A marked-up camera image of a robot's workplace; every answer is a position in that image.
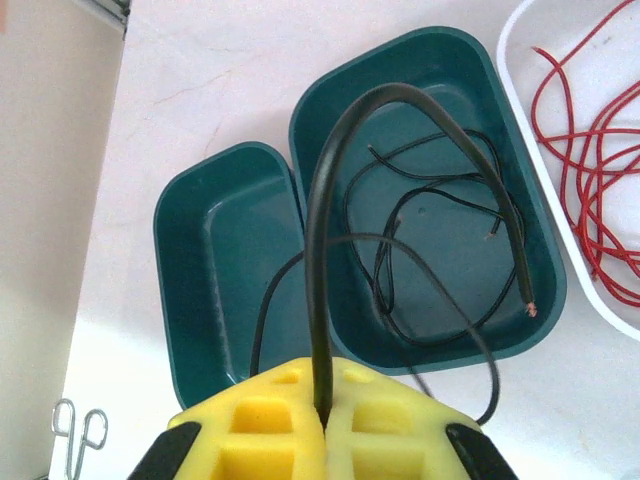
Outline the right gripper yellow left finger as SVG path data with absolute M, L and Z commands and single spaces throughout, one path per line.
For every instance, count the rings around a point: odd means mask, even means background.
M 323 479 L 311 360 L 264 371 L 180 412 L 131 479 Z

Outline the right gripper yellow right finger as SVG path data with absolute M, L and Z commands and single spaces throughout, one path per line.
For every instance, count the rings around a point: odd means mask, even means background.
M 354 361 L 333 359 L 328 479 L 515 479 L 469 416 Z

